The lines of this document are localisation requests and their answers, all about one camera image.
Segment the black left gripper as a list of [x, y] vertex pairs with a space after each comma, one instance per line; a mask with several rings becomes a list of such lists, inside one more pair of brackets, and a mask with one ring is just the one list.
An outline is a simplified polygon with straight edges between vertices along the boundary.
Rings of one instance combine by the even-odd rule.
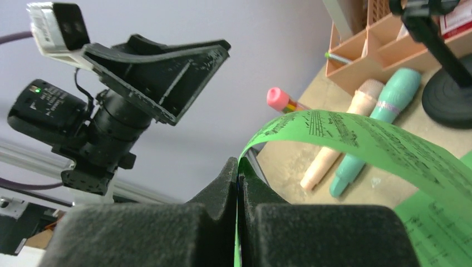
[[224, 39], [165, 45], [139, 34], [111, 48], [90, 43], [83, 57], [109, 89], [96, 100], [94, 126], [120, 141], [135, 142], [153, 119], [175, 126], [229, 58]]

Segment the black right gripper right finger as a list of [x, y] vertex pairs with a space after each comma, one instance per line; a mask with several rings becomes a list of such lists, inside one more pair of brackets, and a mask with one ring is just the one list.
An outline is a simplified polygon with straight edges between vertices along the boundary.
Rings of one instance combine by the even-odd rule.
[[380, 205], [290, 204], [238, 166], [242, 266], [419, 266], [405, 227]]

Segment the black mic stand for pink mic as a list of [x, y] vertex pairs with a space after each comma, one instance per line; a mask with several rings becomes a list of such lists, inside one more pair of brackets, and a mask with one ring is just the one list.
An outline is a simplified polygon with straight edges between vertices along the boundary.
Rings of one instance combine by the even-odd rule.
[[432, 17], [451, 13], [459, 1], [389, 1], [412, 39], [422, 43], [441, 68], [422, 93], [422, 106], [435, 122], [450, 128], [471, 128], [471, 55], [457, 58], [439, 35]]

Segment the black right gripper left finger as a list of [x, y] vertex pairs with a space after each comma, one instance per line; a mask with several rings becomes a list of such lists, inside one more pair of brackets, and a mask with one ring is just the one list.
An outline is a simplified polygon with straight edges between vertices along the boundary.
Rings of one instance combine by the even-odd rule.
[[58, 224], [40, 266], [232, 266], [237, 159], [184, 204], [89, 204]]

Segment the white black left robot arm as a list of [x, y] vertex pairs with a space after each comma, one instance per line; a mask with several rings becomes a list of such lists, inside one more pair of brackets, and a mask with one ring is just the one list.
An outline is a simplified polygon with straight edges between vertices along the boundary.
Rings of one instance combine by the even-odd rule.
[[118, 169], [134, 167], [131, 152], [155, 121], [175, 126], [229, 57], [224, 39], [165, 45], [139, 34], [112, 47], [84, 46], [105, 89], [86, 101], [33, 80], [19, 94], [7, 122], [17, 132], [51, 146], [72, 161], [61, 171], [63, 186], [84, 202], [112, 201]]

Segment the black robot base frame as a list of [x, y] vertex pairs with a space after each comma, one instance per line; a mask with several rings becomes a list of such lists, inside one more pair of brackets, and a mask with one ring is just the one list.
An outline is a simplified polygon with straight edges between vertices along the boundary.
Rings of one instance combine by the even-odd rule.
[[[7, 142], [1, 142], [1, 162], [56, 180], [61, 171], [72, 166], [71, 160], [52, 159]], [[2, 185], [1, 189], [20, 195], [19, 199], [10, 198], [6, 204], [1, 204], [1, 252], [7, 255], [17, 256], [28, 238], [52, 222], [53, 216], [47, 215], [46, 211], [65, 211], [72, 206], [69, 202], [41, 195], [38, 189], [20, 189], [18, 185]], [[105, 199], [113, 199], [116, 203], [179, 203], [171, 196], [142, 190], [118, 179], [110, 182]]]

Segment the green sheet music paper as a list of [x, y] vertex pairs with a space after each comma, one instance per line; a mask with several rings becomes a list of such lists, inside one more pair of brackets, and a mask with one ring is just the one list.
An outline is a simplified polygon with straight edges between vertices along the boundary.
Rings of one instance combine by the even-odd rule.
[[388, 122], [342, 112], [308, 110], [269, 121], [246, 144], [297, 141], [327, 146], [397, 175], [409, 183], [443, 187], [440, 179], [459, 174], [446, 149]]
[[443, 187], [416, 182], [418, 191], [394, 209], [420, 266], [471, 266], [471, 153], [452, 164], [465, 177], [440, 179]]

